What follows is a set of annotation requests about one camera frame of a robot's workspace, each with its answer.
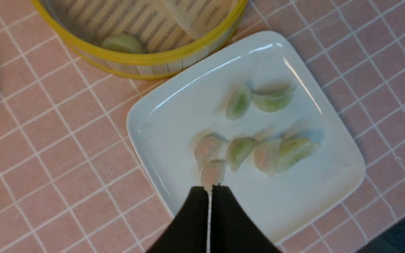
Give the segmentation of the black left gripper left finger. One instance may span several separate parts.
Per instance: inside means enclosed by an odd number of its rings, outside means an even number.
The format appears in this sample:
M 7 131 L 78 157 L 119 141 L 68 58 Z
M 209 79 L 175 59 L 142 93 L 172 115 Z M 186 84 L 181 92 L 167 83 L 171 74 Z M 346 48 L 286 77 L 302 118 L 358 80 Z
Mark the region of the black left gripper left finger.
M 205 253 L 207 251 L 209 195 L 193 186 L 167 229 L 148 253 Z

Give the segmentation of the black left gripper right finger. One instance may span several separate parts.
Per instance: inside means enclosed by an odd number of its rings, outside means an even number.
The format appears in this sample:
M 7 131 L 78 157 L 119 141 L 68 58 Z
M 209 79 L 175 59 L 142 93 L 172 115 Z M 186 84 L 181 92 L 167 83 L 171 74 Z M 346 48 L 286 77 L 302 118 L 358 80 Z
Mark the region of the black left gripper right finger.
M 246 215 L 227 186 L 212 188 L 212 253 L 279 253 Z

